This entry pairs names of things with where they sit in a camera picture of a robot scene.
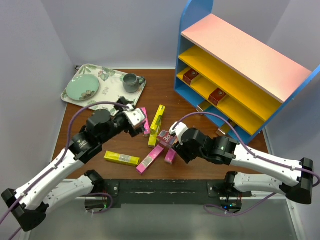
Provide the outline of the red 3D toothpaste box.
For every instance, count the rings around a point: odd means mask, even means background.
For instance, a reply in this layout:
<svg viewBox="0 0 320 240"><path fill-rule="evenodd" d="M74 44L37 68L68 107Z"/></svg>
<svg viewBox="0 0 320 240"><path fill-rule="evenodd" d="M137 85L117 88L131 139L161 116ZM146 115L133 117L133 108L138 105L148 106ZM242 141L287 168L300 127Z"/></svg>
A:
<svg viewBox="0 0 320 240"><path fill-rule="evenodd" d="M164 147L171 148L178 142L178 138L175 135L171 135L169 131L162 130L156 137L158 143Z"/></svg>
<svg viewBox="0 0 320 240"><path fill-rule="evenodd" d="M227 96L227 94L220 88L216 88L208 97L208 101L214 106L218 106L219 103Z"/></svg>

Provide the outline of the dark red toothpaste box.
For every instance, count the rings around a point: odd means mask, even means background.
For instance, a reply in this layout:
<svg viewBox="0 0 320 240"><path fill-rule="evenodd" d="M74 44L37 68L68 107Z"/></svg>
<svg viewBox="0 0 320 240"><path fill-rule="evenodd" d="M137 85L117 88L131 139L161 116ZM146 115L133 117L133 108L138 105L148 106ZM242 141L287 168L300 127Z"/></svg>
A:
<svg viewBox="0 0 320 240"><path fill-rule="evenodd" d="M199 78L201 78L201 75L195 71L194 69L190 69L188 70L184 75L182 80L188 84L188 85L192 85L193 83L195 83Z"/></svg>

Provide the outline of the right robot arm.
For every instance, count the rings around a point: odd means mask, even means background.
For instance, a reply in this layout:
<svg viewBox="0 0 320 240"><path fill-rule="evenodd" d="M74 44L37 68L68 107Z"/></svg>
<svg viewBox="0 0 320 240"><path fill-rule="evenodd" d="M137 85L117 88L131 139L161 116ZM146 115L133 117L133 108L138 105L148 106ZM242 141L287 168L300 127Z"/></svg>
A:
<svg viewBox="0 0 320 240"><path fill-rule="evenodd" d="M220 191L233 197L245 192L270 192L304 205L312 203L314 162L309 158L290 160L249 148L239 141L219 136L210 138L196 128L171 129L177 137L172 146L186 162L201 158L215 165L251 169L257 174L228 172Z"/></svg>

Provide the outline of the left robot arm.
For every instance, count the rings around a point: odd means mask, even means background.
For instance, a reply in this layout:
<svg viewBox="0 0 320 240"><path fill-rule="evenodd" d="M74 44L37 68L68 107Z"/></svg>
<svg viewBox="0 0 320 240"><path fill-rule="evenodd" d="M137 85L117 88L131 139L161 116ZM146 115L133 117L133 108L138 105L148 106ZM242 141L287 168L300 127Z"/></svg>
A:
<svg viewBox="0 0 320 240"><path fill-rule="evenodd" d="M122 132L135 137L144 132L146 115L132 101L120 97L112 102L116 110L112 116L107 109L95 110L79 133L71 136L75 119L85 109L81 108L71 119L67 130L65 148L46 168L32 180L17 189L6 189L1 197L8 206L2 222L12 214L20 229L28 232L39 226L47 214L73 198L91 194L99 196L104 190L103 178L94 170L86 172L66 190L58 187L68 175L88 163L103 150L103 144Z"/></svg>

